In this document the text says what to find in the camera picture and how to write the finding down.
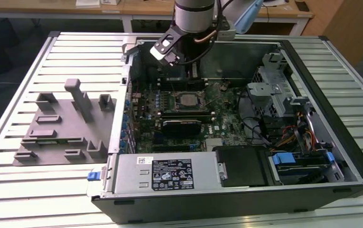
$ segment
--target motherboard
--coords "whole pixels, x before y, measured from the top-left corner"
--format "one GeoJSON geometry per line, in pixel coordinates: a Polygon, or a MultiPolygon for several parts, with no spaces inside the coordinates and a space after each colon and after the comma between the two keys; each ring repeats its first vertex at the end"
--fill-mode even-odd
{"type": "Polygon", "coordinates": [[[133,91],[136,153],[203,152],[215,146],[247,145],[236,114],[239,90],[228,88],[227,82],[208,81],[200,91],[163,91],[157,84],[136,85],[133,91]]]}

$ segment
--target blue latch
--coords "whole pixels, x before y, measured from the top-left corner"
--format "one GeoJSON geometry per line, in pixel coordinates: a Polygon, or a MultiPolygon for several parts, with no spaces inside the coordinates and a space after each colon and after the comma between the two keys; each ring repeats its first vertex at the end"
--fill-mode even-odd
{"type": "Polygon", "coordinates": [[[88,181],[99,181],[100,180],[100,171],[99,172],[89,172],[87,175],[88,181]]]}
{"type": "Polygon", "coordinates": [[[328,161],[332,163],[335,161],[335,156],[333,156],[332,152],[327,152],[325,155],[327,155],[328,161]]]}
{"type": "Polygon", "coordinates": [[[275,165],[284,164],[284,163],[295,163],[295,158],[292,153],[276,153],[272,156],[272,161],[275,165]]]}

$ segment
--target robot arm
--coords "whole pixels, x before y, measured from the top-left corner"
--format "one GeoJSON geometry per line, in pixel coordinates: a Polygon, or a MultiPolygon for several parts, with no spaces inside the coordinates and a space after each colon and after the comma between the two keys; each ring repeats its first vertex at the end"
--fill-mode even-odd
{"type": "MultiPolygon", "coordinates": [[[[191,65],[209,52],[216,39],[235,38],[235,27],[223,16],[223,10],[233,1],[228,0],[221,6],[221,0],[175,0],[173,24],[151,48],[151,54],[163,65],[191,65]],[[213,21],[215,5],[220,10],[213,21]]],[[[237,21],[245,20],[245,27],[251,26],[261,3],[263,0],[255,0],[239,17],[237,21]]]]}

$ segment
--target wooden desk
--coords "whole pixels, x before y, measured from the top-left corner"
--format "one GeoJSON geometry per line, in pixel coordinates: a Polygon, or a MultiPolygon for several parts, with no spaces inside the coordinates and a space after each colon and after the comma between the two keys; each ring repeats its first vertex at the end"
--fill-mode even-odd
{"type": "MultiPolygon", "coordinates": [[[[76,9],[75,0],[0,0],[0,17],[48,19],[120,19],[124,32],[132,32],[133,19],[171,20],[175,0],[121,0],[119,5],[76,9]]],[[[292,23],[291,35],[300,35],[311,12],[297,10],[293,0],[277,7],[263,7],[255,22],[292,23]]]]}

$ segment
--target red wire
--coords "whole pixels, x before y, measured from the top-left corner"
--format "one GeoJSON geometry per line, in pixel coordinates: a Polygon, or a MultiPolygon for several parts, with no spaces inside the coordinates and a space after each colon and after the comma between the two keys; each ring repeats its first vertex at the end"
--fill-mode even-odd
{"type": "Polygon", "coordinates": [[[296,126],[295,126],[295,125],[291,125],[291,126],[288,126],[288,127],[284,128],[284,130],[283,130],[283,138],[284,138],[284,136],[285,136],[285,131],[287,131],[288,128],[291,128],[291,127],[296,127],[296,126]]]}

